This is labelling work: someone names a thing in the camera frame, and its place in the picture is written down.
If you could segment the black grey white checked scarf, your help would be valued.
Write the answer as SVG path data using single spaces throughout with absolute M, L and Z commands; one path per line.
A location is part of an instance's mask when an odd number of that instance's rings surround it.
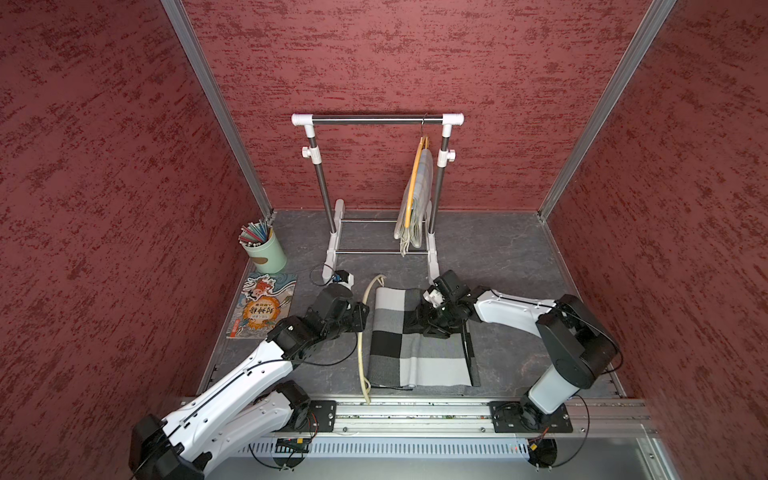
M 417 322 L 418 289 L 379 287 L 369 351 L 367 379 L 374 388 L 478 387 L 480 376 L 467 331 L 430 337 Z

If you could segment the pale wooden hanger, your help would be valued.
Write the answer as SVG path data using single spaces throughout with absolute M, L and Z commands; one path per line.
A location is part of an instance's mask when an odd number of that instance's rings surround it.
M 378 286 L 384 286 L 385 285 L 386 276 L 383 274 L 376 275 L 371 282 L 368 284 L 368 286 L 365 289 L 365 292 L 363 294 L 362 303 L 364 306 L 368 305 L 368 299 L 371 294 L 371 291 L 373 288 Z M 369 380 L 366 377 L 365 374 L 365 365 L 364 365 L 364 358 L 363 358 L 363 332 L 357 333 L 357 365 L 358 365 L 358 378 L 360 383 L 360 389 L 361 393 L 363 395 L 364 401 L 366 405 L 371 404 L 371 398 L 370 398 L 370 390 L 371 390 L 371 384 Z

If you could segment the blue cream plaid fringed scarf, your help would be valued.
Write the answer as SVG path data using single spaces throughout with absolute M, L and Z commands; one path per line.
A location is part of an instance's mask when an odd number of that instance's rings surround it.
M 404 228 L 404 218 L 406 210 L 406 197 L 408 193 L 408 183 L 403 192 L 400 211 L 394 228 L 393 237 L 399 241 L 400 255 L 405 256 L 410 250 L 418 249 L 423 244 L 424 227 L 428 205 L 431 200 L 432 182 L 434 173 L 434 160 L 428 148 L 422 151 L 418 175 L 415 184 L 414 201 L 411 215 L 410 228 Z

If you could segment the orange wooden hanger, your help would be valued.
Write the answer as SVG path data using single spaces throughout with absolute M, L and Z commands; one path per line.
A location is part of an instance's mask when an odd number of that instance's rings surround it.
M 413 201 L 414 201 L 414 192 L 415 192 L 415 184 L 416 179 L 418 175 L 418 169 L 420 164 L 420 159 L 422 155 L 422 151 L 425 147 L 429 145 L 428 137 L 424 135 L 424 133 L 420 134 L 419 144 L 416 150 L 416 154 L 414 157 L 413 162 L 413 168 L 410 176 L 409 186 L 408 186 L 408 193 L 406 197 L 406 210 L 405 210 L 405 218 L 404 218 L 404 228 L 408 230 L 410 228 L 411 224 L 411 215 L 412 215 L 412 208 L 413 208 Z

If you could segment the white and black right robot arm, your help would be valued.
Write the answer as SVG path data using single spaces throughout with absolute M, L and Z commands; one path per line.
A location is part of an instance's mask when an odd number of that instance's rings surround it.
M 537 300 L 483 286 L 471 289 L 452 270 L 421 292 L 416 312 L 406 316 L 405 331 L 447 339 L 464 333 L 470 321 L 503 325 L 542 340 L 550 367 L 519 401 L 509 404 L 529 431 L 548 427 L 558 409 L 591 388 L 620 354 L 616 341 L 578 297 Z

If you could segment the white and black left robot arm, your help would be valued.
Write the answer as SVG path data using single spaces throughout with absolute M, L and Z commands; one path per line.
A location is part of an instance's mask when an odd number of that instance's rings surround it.
M 308 420 L 310 399 L 290 374 L 324 343 L 362 332 L 369 308 L 352 283 L 326 285 L 302 316 L 279 320 L 237 367 L 164 418 L 149 414 L 132 430 L 135 479 L 203 479 L 249 442 Z

